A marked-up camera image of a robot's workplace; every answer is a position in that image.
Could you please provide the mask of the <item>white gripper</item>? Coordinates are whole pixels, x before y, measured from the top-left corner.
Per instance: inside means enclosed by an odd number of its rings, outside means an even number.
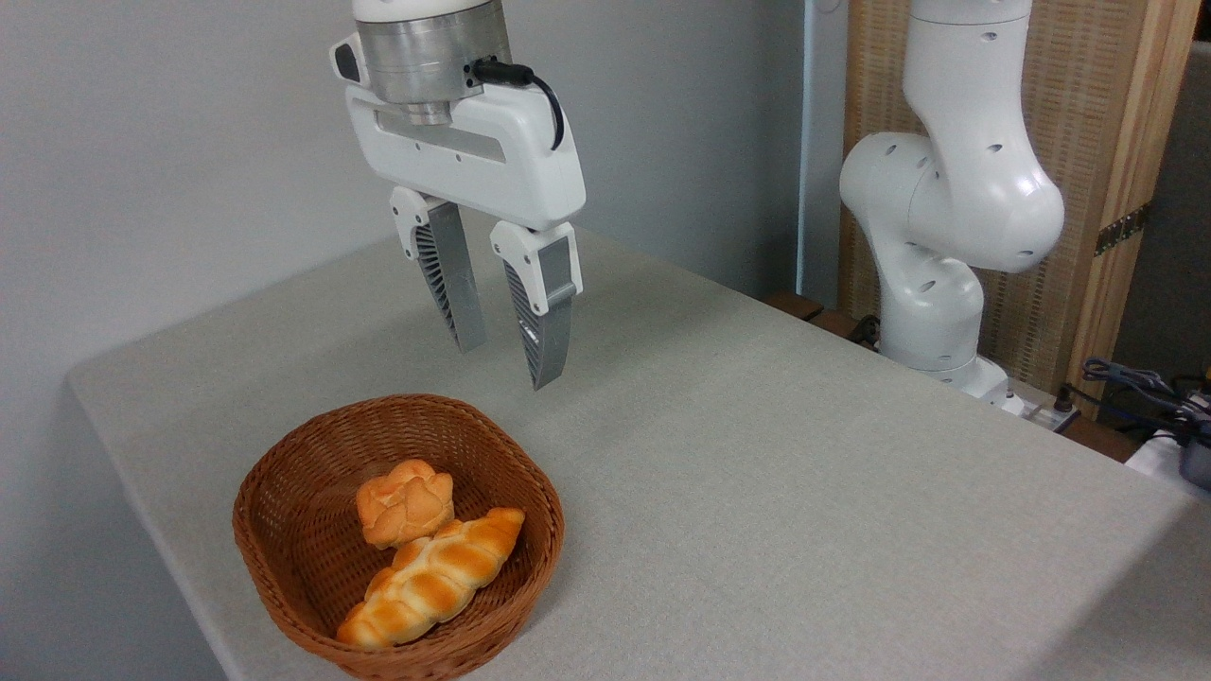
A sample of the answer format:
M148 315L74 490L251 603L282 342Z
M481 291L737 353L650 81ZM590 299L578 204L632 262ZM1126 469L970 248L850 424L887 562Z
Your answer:
M492 55L457 65L454 74L475 92L450 102L449 122L421 125L402 105L372 95L363 61L356 34L331 48L333 71L348 82L360 151L375 174L397 185L391 210L406 257L419 264L465 354L484 344L487 332L454 204L503 218L490 240L539 391L563 372L572 298L584 290L576 235L567 223L587 202L570 121L527 65Z

